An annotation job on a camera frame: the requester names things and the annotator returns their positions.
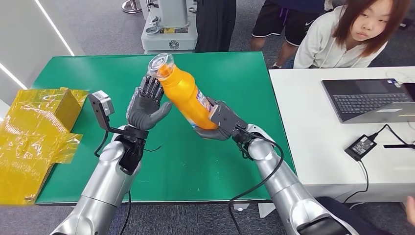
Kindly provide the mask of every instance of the dark shirt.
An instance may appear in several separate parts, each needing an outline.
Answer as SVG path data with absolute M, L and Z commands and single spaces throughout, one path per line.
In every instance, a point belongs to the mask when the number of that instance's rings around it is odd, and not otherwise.
M 271 0 L 273 3 L 292 10 L 310 13 L 324 11 L 324 0 Z

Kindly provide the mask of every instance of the clear bottle cap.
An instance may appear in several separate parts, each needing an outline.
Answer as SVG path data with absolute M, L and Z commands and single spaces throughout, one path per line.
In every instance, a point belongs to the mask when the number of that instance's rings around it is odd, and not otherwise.
M 173 72 L 173 68 L 173 55 L 161 53 L 156 55 L 148 64 L 148 74 L 163 81 Z

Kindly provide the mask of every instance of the gray carpet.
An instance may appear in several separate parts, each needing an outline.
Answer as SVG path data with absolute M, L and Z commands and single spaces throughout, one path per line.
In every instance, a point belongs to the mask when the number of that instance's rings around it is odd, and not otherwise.
M 123 0 L 55 0 L 80 45 L 88 55 L 142 54 L 141 14 L 125 14 Z M 264 0 L 237 0 L 238 10 L 231 51 L 249 50 L 251 29 Z M 409 17 L 415 19 L 412 4 Z M 414 66 L 415 27 L 400 30 L 385 51 L 371 66 Z M 263 49 L 268 66 L 275 60 L 284 40 L 270 37 Z M 121 206 L 111 224 L 111 235 L 117 235 L 128 207 Z M 43 235 L 50 233 L 72 210 L 71 207 L 1 207 L 0 234 Z M 356 206 L 364 218 L 395 235 L 413 235 L 415 229 L 406 222 L 399 203 L 366 203 Z M 276 212 L 264 219 L 258 217 L 257 205 L 242 212 L 235 211 L 244 234 L 283 235 Z M 126 235 L 235 235 L 237 231 L 225 204 L 217 205 L 133 205 Z

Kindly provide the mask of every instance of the laptop keyboard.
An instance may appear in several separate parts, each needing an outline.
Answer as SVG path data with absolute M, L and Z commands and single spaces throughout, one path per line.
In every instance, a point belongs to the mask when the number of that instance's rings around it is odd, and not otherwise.
M 406 94 L 333 95 L 342 114 L 364 114 L 394 102 L 410 102 Z

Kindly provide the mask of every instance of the laptop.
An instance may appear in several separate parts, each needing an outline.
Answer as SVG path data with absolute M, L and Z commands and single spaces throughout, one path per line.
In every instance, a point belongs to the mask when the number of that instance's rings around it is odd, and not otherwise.
M 342 123 L 415 121 L 414 83 L 395 79 L 323 80 Z

